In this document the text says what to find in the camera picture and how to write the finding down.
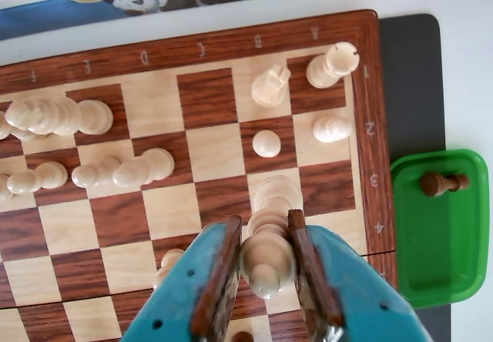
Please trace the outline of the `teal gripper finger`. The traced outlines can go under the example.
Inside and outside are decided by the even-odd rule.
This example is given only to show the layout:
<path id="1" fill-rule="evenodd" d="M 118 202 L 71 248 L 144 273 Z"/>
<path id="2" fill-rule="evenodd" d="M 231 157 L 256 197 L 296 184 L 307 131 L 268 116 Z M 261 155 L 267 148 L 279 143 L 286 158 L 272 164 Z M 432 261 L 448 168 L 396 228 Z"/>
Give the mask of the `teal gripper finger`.
<path id="1" fill-rule="evenodd" d="M 225 341 L 240 282 L 242 219 L 205 226 L 122 341 Z"/>
<path id="2" fill-rule="evenodd" d="M 411 305 L 340 236 L 287 214 L 295 287 L 311 341 L 429 341 Z"/>

